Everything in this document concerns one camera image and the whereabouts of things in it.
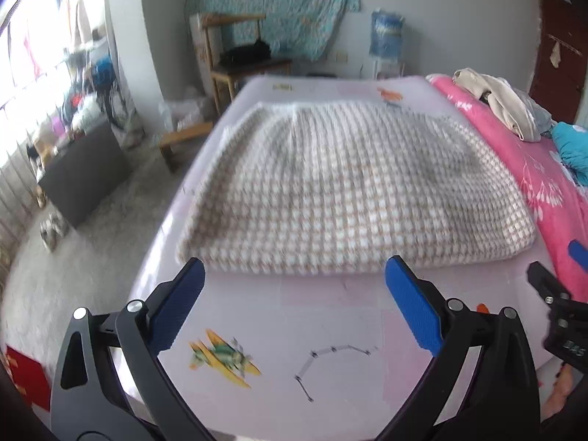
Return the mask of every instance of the metal bolt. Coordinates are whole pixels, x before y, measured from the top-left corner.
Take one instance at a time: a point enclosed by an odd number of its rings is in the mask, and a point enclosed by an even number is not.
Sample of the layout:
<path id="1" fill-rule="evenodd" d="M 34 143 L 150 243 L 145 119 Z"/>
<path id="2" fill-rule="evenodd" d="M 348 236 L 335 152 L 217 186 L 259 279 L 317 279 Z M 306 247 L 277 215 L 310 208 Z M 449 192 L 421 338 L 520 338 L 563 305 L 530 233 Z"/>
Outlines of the metal bolt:
<path id="1" fill-rule="evenodd" d="M 131 313 L 138 312 L 142 308 L 143 302 L 141 300 L 132 300 L 126 305 L 126 309 Z"/>
<path id="2" fill-rule="evenodd" d="M 80 308 L 76 308 L 75 311 L 73 312 L 73 317 L 76 320 L 81 320 L 82 318 L 84 318 L 86 316 L 86 309 L 84 307 L 80 307 Z"/>
<path id="3" fill-rule="evenodd" d="M 449 307 L 449 310 L 451 310 L 452 312 L 459 312 L 463 310 L 463 303 L 461 300 L 458 299 L 449 300 L 449 302 L 447 302 L 447 306 Z"/>
<path id="4" fill-rule="evenodd" d="M 516 318 L 516 310 L 514 308 L 507 307 L 505 308 L 505 317 L 507 318 Z"/>

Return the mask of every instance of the wall outlet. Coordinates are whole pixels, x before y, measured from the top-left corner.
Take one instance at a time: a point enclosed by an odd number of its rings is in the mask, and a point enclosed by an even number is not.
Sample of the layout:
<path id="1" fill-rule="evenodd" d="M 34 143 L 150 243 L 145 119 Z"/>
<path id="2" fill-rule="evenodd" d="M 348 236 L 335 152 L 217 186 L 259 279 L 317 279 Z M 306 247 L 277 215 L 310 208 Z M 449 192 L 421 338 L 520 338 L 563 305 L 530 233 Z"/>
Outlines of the wall outlet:
<path id="1" fill-rule="evenodd" d="M 335 63 L 347 64 L 349 61 L 349 55 L 347 51 L 337 50 L 334 54 L 334 61 Z"/>

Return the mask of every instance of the wooden door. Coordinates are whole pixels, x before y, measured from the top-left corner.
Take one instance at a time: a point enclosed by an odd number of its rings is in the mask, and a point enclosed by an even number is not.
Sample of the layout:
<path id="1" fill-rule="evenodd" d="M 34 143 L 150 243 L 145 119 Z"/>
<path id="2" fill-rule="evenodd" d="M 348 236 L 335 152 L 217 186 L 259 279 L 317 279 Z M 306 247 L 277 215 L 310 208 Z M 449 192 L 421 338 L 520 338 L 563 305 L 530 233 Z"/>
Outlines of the wooden door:
<path id="1" fill-rule="evenodd" d="M 541 0 L 541 43 L 530 96 L 557 122 L 573 124 L 588 62 L 588 26 L 564 0 Z M 559 65 L 552 62 L 559 44 Z"/>

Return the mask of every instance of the blue gripper pad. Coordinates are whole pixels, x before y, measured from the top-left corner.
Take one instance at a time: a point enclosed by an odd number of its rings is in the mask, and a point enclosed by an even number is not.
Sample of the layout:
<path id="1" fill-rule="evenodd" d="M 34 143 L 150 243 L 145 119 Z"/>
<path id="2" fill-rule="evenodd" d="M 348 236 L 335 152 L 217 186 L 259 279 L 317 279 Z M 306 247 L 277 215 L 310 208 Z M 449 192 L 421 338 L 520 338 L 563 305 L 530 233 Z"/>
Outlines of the blue gripper pad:
<path id="1" fill-rule="evenodd" d="M 401 309 L 412 334 L 421 348 L 437 356 L 443 340 L 441 321 L 416 284 L 415 275 L 392 257 L 386 263 L 386 286 Z"/>
<path id="2" fill-rule="evenodd" d="M 204 264 L 198 259 L 187 262 L 176 277 L 177 284 L 150 322 L 149 351 L 153 356 L 171 348 L 187 315 L 204 288 L 205 277 Z"/>
<path id="3" fill-rule="evenodd" d="M 588 272 L 588 250 L 584 248 L 584 245 L 577 240 L 572 240 L 567 246 L 567 252 L 585 272 Z"/>

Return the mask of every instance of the concrete floor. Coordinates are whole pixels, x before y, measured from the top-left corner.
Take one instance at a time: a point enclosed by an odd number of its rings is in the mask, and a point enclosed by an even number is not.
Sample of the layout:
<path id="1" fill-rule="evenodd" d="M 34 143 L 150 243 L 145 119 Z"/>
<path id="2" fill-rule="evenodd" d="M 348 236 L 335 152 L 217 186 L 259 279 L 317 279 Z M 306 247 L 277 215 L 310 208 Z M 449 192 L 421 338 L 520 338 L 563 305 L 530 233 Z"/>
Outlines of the concrete floor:
<path id="1" fill-rule="evenodd" d="M 119 311 L 201 141 L 182 148 L 171 174 L 159 150 L 144 144 L 128 153 L 131 177 L 102 201 L 54 253 L 43 247 L 39 215 L 12 264 L 0 307 L 0 342 L 39 361 L 52 379 L 73 311 Z"/>

